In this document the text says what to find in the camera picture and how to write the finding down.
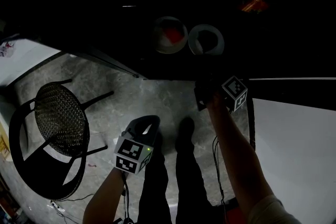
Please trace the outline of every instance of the black wire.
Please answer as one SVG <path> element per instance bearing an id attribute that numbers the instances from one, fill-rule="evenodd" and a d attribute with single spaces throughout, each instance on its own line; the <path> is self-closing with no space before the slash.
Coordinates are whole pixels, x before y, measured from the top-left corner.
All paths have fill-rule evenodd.
<path id="1" fill-rule="evenodd" d="M 124 212 L 125 212 L 125 219 L 126 219 L 126 204 L 125 204 L 125 196 L 124 196 Z"/>
<path id="2" fill-rule="evenodd" d="M 66 218 L 67 219 L 70 219 L 73 223 L 76 223 L 76 224 L 79 224 L 78 222 L 75 222 L 74 220 L 72 220 L 71 218 L 65 216 L 61 211 L 59 211 L 54 205 L 53 205 L 54 209 L 56 210 L 56 214 L 60 217 L 63 217 L 64 219 L 64 222 L 67 224 L 67 221 L 65 220 Z"/>
<path id="3" fill-rule="evenodd" d="M 230 222 L 228 221 L 228 219 L 226 217 L 226 207 L 225 207 L 225 202 L 224 202 L 224 191 L 222 189 L 222 184 L 221 184 L 221 181 L 220 181 L 219 160 L 218 160 L 218 151 L 219 151 L 218 150 L 218 144 L 219 144 L 219 141 L 217 140 L 217 143 L 215 144 L 216 139 L 217 139 L 217 136 L 215 137 L 215 139 L 212 142 L 212 153 L 213 153 L 213 156 L 214 156 L 214 162 L 215 162 L 215 166 L 216 166 L 216 173 L 217 173 L 217 179 L 218 179 L 218 184 L 219 184 L 219 190 L 220 190 L 220 194 L 222 196 L 222 199 L 220 200 L 220 203 L 222 204 L 222 206 L 224 208 L 225 223 L 228 222 L 230 224 Z"/>
<path id="4" fill-rule="evenodd" d="M 129 190 L 128 190 L 128 186 L 127 186 L 127 182 L 126 182 L 125 173 L 122 172 L 121 176 L 122 176 L 122 180 L 124 181 L 125 188 L 126 188 L 126 197 L 127 197 L 127 218 L 128 218 L 128 220 L 129 220 L 129 219 L 130 219 L 130 213 L 129 213 L 130 193 L 129 193 Z"/>
<path id="5" fill-rule="evenodd" d="M 81 199 L 75 199 L 75 200 L 61 200 L 61 201 L 80 201 L 80 200 L 84 200 L 86 198 L 88 198 L 89 196 L 92 196 L 92 195 L 95 195 L 96 193 L 92 193 L 92 194 L 89 194 L 88 196 L 85 196 L 84 198 L 81 198 Z"/>

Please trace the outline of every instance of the leg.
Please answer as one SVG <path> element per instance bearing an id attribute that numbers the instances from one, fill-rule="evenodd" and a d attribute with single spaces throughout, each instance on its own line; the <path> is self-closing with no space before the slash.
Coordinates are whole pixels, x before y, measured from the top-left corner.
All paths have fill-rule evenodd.
<path id="1" fill-rule="evenodd" d="M 105 94 L 103 94 L 103 95 L 101 95 L 101 96 L 98 96 L 98 97 L 96 97 L 96 98 L 93 98 L 92 100 L 90 100 L 90 101 L 88 101 L 88 102 L 86 102 L 86 103 L 84 103 L 84 104 L 81 104 L 80 107 L 81 107 L 83 110 L 85 110 L 85 109 L 87 109 L 89 106 L 91 106 L 92 104 L 94 104 L 94 103 L 96 103 L 96 102 L 98 102 L 98 101 L 100 101 L 100 100 L 102 100 L 102 99 L 104 99 L 104 98 L 106 98 L 106 97 L 108 97 L 108 96 L 110 96 L 110 95 L 113 95 L 113 94 L 114 94 L 114 92 L 113 92 L 113 91 L 110 91 L 110 92 L 105 93 Z"/>
<path id="2" fill-rule="evenodd" d="M 72 82 L 72 79 L 67 79 L 63 81 L 55 81 L 55 83 L 58 83 L 58 84 L 65 84 L 65 83 L 70 83 L 70 82 Z"/>
<path id="3" fill-rule="evenodd" d="M 193 120 L 184 119 L 176 141 L 176 178 L 179 186 L 176 223 L 223 223 L 218 210 L 206 196 L 202 173 L 194 157 L 193 132 Z"/>
<path id="4" fill-rule="evenodd" d="M 104 150 L 107 150 L 108 147 L 107 146 L 103 146 L 103 147 L 100 147 L 96 150 L 93 150 L 93 151 L 89 151 L 89 152 L 86 152 L 85 153 L 85 156 L 89 156 L 91 154 L 94 154 L 94 153 L 97 153 L 97 152 L 100 152 L 100 151 L 104 151 Z M 80 154 L 79 156 L 77 156 L 76 158 L 81 158 L 83 156 L 83 154 Z"/>
<path id="5" fill-rule="evenodd" d="M 155 145 L 154 155 L 146 165 L 145 182 L 139 204 L 138 224 L 172 223 L 165 195 L 168 175 L 164 166 L 164 156 L 161 153 L 162 138 L 157 137 L 156 140 L 161 141 L 158 141 L 158 146 Z"/>

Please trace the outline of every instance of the black metal chair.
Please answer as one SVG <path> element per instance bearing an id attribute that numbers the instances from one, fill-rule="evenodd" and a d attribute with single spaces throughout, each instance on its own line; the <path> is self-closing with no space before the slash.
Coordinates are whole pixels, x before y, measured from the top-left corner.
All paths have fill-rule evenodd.
<path id="1" fill-rule="evenodd" d="M 84 111 L 90 105 L 112 95 L 113 91 L 81 104 L 71 91 L 62 86 L 71 81 L 51 82 L 42 86 L 34 99 L 15 111 L 9 125 L 10 152 L 18 173 L 33 191 L 51 200 L 63 200 L 71 196 L 82 181 L 86 156 L 108 148 L 104 146 L 88 152 L 90 131 Z M 25 117 L 32 111 L 35 111 L 36 123 L 45 142 L 24 160 L 19 141 L 20 128 Z M 47 145 L 70 156 L 71 160 L 64 163 L 53 158 L 44 150 Z M 78 172 L 71 181 L 64 184 L 77 158 L 81 158 Z"/>

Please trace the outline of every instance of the marble floor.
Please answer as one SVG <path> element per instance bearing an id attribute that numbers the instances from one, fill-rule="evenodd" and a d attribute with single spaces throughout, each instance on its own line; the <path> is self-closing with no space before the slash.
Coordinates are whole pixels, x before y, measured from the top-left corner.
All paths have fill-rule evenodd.
<path id="1" fill-rule="evenodd" d="M 163 152 L 169 183 L 166 191 L 171 217 L 175 223 L 178 203 L 178 187 L 175 177 L 176 151 L 174 141 L 178 124 L 185 116 L 195 121 L 194 155 L 201 168 L 208 200 L 212 205 L 220 204 L 220 193 L 216 177 L 216 169 L 212 156 L 214 129 L 207 110 L 198 112 L 194 97 L 194 82 L 190 81 L 151 81 L 134 78 L 129 74 L 110 69 L 97 63 L 63 55 L 38 68 L 15 83 L 14 89 L 22 104 L 35 97 L 41 86 L 48 82 L 72 78 L 73 82 L 65 86 L 71 90 L 80 102 L 113 90 L 114 95 L 92 105 L 86 110 L 90 125 L 89 150 L 108 145 L 108 149 L 87 157 L 87 166 L 83 180 L 70 199 L 83 198 L 92 194 L 101 185 L 111 169 L 112 155 L 117 138 L 128 123 L 144 115 L 158 115 L 161 119 L 160 129 L 163 134 Z M 246 104 L 232 114 L 239 129 L 248 138 L 248 119 Z M 43 143 L 43 138 L 31 113 L 26 118 L 28 132 L 28 155 Z M 48 152 L 61 160 L 65 156 L 51 148 Z M 79 160 L 72 166 L 67 180 L 76 173 Z M 221 181 L 225 200 L 233 198 L 223 159 L 219 158 Z M 32 221 L 39 224 L 64 223 L 62 217 L 56 215 L 49 200 L 34 193 L 21 179 L 13 162 L 7 162 L 0 156 L 1 175 L 7 182 L 12 195 Z M 138 218 L 138 206 L 142 193 L 144 171 L 128 177 L 130 190 L 130 217 Z M 79 201 L 64 201 L 59 205 L 64 215 L 77 223 L 82 223 L 83 213 L 90 197 Z M 120 200 L 116 217 L 123 216 L 123 199 Z"/>

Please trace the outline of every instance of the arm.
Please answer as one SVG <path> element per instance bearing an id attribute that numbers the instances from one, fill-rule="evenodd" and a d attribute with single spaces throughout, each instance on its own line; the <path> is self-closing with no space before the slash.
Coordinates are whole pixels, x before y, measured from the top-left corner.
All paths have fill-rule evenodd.
<path id="1" fill-rule="evenodd" d="M 83 224 L 113 223 L 120 196 L 124 189 L 121 171 L 113 168 L 87 205 Z"/>
<path id="2" fill-rule="evenodd" d="M 264 178 L 255 151 L 233 122 L 219 92 L 208 101 L 207 108 L 233 191 L 243 214 L 248 218 L 253 206 L 273 192 Z"/>

